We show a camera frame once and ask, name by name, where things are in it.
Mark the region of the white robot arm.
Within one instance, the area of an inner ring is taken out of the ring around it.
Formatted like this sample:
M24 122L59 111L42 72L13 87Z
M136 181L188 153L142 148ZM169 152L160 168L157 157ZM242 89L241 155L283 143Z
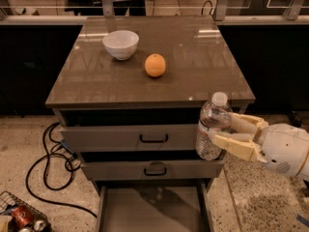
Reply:
M309 181L309 133L288 124L270 125L261 117L232 113L234 133L210 129L211 142L247 161L286 177Z

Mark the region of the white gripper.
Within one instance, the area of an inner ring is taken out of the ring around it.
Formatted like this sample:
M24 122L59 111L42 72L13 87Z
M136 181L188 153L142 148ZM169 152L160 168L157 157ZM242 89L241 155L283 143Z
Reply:
M231 129L217 132L211 143L246 161L260 161L286 177L309 178L309 133L288 124L268 125L261 117L231 114Z

